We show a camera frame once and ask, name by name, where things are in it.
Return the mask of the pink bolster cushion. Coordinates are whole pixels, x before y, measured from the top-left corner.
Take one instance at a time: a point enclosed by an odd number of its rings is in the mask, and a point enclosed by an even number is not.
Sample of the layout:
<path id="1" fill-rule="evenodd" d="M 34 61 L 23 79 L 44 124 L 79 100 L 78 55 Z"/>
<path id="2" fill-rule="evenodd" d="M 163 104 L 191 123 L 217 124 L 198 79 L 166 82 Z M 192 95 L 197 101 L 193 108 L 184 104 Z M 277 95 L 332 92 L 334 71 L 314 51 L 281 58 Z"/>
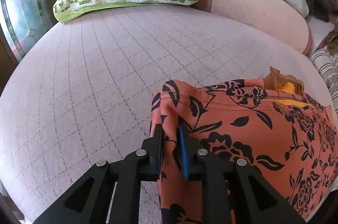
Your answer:
<path id="1" fill-rule="evenodd" d="M 199 0 L 192 7 L 246 24 L 304 55 L 311 51 L 307 21 L 283 0 Z"/>

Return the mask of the dark furry garment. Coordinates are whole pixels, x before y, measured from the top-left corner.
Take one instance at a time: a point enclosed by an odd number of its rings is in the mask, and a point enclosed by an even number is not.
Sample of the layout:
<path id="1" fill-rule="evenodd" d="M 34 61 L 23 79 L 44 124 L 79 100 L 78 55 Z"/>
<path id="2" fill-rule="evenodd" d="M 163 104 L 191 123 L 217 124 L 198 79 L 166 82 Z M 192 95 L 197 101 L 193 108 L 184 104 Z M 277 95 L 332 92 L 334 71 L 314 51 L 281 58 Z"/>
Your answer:
<path id="1" fill-rule="evenodd" d="M 333 0 L 306 0 L 309 15 L 323 21 L 329 22 L 329 16 L 336 14 L 335 4 Z"/>

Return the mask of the orange black floral blouse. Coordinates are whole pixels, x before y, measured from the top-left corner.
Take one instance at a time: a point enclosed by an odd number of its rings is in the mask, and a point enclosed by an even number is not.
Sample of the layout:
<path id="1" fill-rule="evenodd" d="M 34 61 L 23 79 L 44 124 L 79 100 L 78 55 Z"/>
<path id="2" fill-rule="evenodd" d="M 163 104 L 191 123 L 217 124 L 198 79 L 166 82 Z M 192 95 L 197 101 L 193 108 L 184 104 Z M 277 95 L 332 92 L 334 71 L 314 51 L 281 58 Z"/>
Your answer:
<path id="1" fill-rule="evenodd" d="M 199 182 L 183 174 L 179 126 L 219 158 L 244 159 L 306 218 L 337 178 L 337 129 L 330 107 L 302 81 L 271 69 L 265 78 L 196 88 L 171 80 L 153 95 L 151 126 L 164 132 L 158 193 L 163 223 L 200 223 Z"/>

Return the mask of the striped floral folded quilt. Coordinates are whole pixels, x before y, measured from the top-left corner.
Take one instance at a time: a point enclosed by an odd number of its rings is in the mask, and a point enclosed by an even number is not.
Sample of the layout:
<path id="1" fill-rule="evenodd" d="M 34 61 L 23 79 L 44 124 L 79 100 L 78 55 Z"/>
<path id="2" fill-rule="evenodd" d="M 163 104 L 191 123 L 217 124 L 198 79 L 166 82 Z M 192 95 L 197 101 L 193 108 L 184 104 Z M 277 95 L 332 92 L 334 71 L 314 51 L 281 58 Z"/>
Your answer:
<path id="1" fill-rule="evenodd" d="M 325 45 L 312 53 L 310 60 L 328 87 L 337 114 L 337 48 L 330 50 Z"/>

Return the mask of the brown crumpled clothes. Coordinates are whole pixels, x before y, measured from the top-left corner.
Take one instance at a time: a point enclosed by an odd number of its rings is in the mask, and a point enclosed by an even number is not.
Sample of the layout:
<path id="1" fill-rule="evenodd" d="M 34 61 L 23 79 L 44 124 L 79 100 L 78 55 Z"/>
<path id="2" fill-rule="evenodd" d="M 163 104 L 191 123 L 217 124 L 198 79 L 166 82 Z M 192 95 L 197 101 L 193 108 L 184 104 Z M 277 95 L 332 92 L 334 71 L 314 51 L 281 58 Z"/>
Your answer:
<path id="1" fill-rule="evenodd" d="M 335 52 L 335 47 L 337 46 L 337 26 L 338 26 L 338 21 L 335 23 L 335 27 L 333 28 L 332 31 L 330 31 L 327 35 L 326 41 L 327 41 L 327 49 L 330 54 Z"/>

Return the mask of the pink quilted bed cover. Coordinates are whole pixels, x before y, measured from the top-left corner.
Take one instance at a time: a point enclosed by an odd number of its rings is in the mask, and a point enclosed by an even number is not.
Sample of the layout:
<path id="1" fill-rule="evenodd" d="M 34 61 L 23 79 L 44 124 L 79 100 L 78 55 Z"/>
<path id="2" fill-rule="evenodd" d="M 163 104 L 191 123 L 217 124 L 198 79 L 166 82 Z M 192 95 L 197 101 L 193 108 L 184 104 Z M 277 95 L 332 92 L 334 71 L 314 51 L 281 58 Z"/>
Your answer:
<path id="1" fill-rule="evenodd" d="M 184 6 L 137 6 L 55 24 L 1 94 L 1 182 L 28 221 L 98 159 L 119 160 L 149 134 L 152 93 L 291 74 L 332 105 L 307 56 L 240 22 Z"/>

